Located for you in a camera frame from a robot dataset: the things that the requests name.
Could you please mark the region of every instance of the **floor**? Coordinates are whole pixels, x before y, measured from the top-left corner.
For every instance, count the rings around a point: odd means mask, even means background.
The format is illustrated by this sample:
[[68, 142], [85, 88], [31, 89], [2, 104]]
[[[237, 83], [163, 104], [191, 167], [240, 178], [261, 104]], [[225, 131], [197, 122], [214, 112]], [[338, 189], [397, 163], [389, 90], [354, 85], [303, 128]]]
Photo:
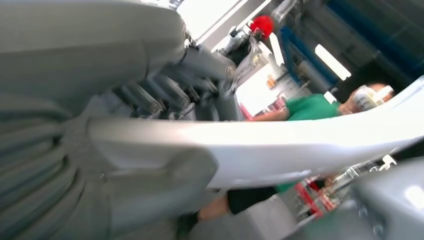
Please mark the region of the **floor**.
[[[92, 117], [106, 117], [110, 115], [129, 116], [129, 114], [129, 109], [122, 105], [111, 93], [93, 97], [81, 116], [67, 122], [65, 125], [67, 134], [63, 142], [68, 149], [68, 153], [70, 153], [70, 160], [80, 166], [83, 173], [95, 173], [100, 176], [102, 172], [113, 170], [113, 166], [107, 163], [94, 149], [86, 135], [85, 127], [87, 121]], [[204, 196], [198, 200], [198, 205], [193, 206], [193, 209], [195, 210], [206, 205], [216, 196], [217, 193], [205, 192]], [[268, 204], [268, 207], [262, 210], [261, 206], [255, 208], [255, 211], [253, 211], [255, 221], [252, 221], [253, 213], [246, 211], [237, 216], [226, 216], [220, 219], [202, 222], [193, 230], [190, 240], [278, 240], [278, 238], [275, 237], [271, 237], [272, 239], [266, 237], [265, 239], [261, 231], [258, 230], [258, 221], [261, 222], [263, 226], [267, 226], [267, 228], [273, 226], [273, 229], [281, 229], [280, 221], [269, 218], [270, 211], [275, 212], [273, 207], [270, 210], [271, 203], [271, 201], [269, 203], [264, 203], [265, 205]], [[175, 221], [172, 219], [157, 222], [139, 231], [123, 236], [120, 239], [173, 240], [175, 232], [174, 223]]]

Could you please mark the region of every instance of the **green t-shirt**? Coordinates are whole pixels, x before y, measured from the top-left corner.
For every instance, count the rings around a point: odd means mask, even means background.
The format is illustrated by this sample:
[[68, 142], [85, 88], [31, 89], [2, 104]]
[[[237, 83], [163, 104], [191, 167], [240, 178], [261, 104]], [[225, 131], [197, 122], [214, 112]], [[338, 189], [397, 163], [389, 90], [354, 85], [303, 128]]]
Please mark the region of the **green t-shirt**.
[[[290, 99], [285, 104], [290, 112], [290, 118], [287, 121], [327, 119], [339, 115], [338, 107], [340, 104], [338, 102], [330, 104], [322, 94]], [[283, 193], [296, 183], [284, 183], [275, 188], [278, 192]]]

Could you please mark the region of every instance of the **window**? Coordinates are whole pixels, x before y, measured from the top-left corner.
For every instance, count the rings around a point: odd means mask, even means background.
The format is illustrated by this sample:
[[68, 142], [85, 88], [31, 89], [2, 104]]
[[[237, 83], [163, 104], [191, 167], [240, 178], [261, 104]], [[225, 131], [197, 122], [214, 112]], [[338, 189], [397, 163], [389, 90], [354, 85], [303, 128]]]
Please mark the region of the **window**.
[[237, 2], [237, 0], [185, 0], [177, 12], [193, 39], [197, 40]]

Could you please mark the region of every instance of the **person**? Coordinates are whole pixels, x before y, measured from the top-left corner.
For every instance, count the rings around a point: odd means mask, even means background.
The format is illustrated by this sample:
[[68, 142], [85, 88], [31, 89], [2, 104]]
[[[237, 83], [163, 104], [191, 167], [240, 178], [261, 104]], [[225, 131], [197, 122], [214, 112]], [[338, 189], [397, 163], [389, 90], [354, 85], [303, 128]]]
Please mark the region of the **person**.
[[[381, 82], [373, 82], [366, 86], [379, 92], [385, 89], [387, 85]], [[343, 104], [329, 103], [322, 94], [290, 99], [286, 102], [286, 107], [283, 110], [256, 116], [253, 121], [319, 120], [359, 113], [361, 109], [354, 102], [354, 94], [358, 89], [352, 92], [349, 99]], [[391, 91], [382, 97], [382, 100], [386, 102], [393, 96], [394, 93]], [[214, 200], [199, 211], [180, 216], [177, 220], [177, 239], [180, 240], [188, 236], [188, 233], [200, 221], [218, 218], [229, 213], [236, 215], [277, 193], [285, 192], [295, 184], [296, 182], [270, 187], [229, 190], [225, 196]]]

